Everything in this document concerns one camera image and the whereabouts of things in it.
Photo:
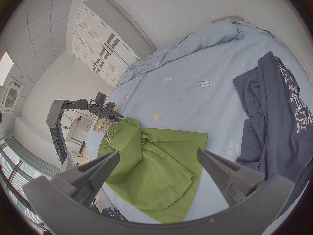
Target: folded blanket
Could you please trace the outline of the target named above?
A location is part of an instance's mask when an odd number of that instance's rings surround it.
[[[119,150],[120,162],[106,184],[120,198],[161,223],[182,222],[196,193],[202,166],[197,148],[208,135],[140,129],[126,118],[107,130],[98,157]]]

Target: light blue bed sheet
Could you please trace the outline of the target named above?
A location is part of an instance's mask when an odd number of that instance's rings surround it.
[[[206,149],[235,161],[240,155],[244,120],[248,117],[232,80],[255,68],[268,51],[291,70],[301,88],[301,99],[313,109],[313,88],[294,55],[278,39],[246,23],[216,23],[175,39],[160,50],[160,55],[156,52],[131,65],[107,99],[115,102],[125,117],[138,119],[141,128],[208,133]],[[92,159],[97,157],[103,136],[104,133],[94,133],[92,129],[86,136]],[[129,221],[157,223],[119,198],[106,184],[104,189]],[[226,208],[226,201],[203,169],[185,221]]]

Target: yellow star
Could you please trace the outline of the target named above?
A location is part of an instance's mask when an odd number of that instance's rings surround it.
[[[152,117],[152,120],[153,121],[156,121],[156,120],[158,120],[159,119],[159,114],[155,114],[153,117]]]

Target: air vent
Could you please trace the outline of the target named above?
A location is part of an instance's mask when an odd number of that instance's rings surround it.
[[[4,113],[14,113],[16,103],[24,89],[24,85],[19,84],[14,78],[10,77],[8,86],[4,93],[1,103],[1,110]]]

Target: wicker basket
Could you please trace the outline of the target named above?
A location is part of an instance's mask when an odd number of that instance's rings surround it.
[[[114,111],[117,112],[117,106],[116,104],[113,102],[114,104]],[[94,132],[104,132],[106,131],[112,124],[114,123],[114,121],[110,122],[109,120],[105,119],[105,118],[98,118],[95,126],[94,126]]]

